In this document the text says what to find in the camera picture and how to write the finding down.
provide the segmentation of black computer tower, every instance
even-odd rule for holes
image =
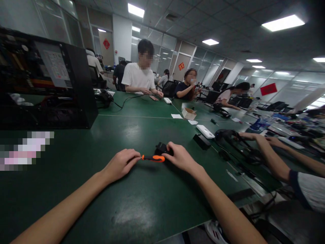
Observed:
[[[98,115],[86,51],[0,28],[0,129],[89,129]]]

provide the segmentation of shoe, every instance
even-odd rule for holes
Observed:
[[[211,220],[210,222],[206,222],[204,224],[205,231],[211,240],[216,244],[230,244],[230,241],[223,234],[221,225],[216,220]]]

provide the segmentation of red decoration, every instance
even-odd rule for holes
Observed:
[[[262,96],[271,94],[271,93],[275,93],[277,92],[277,86],[275,85],[275,83],[269,84],[267,86],[263,86],[260,88],[261,89],[261,94]]]
[[[181,63],[181,64],[178,66],[178,68],[179,68],[180,71],[181,71],[182,69],[184,69],[184,68],[185,68],[185,66],[184,66],[184,62]]]
[[[107,49],[109,48],[109,46],[111,45],[111,44],[109,44],[109,42],[108,42],[108,40],[107,40],[106,38],[105,38],[103,44],[104,44],[104,47],[106,48],[106,50],[107,50]]]

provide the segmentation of mobile phone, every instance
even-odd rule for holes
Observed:
[[[156,97],[154,97],[154,96],[149,96],[152,100],[154,100],[154,101],[159,101]]]

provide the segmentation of air vent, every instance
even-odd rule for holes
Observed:
[[[178,16],[169,13],[169,14],[166,15],[165,19],[168,19],[168,20],[174,22],[174,21],[176,21],[178,19]]]

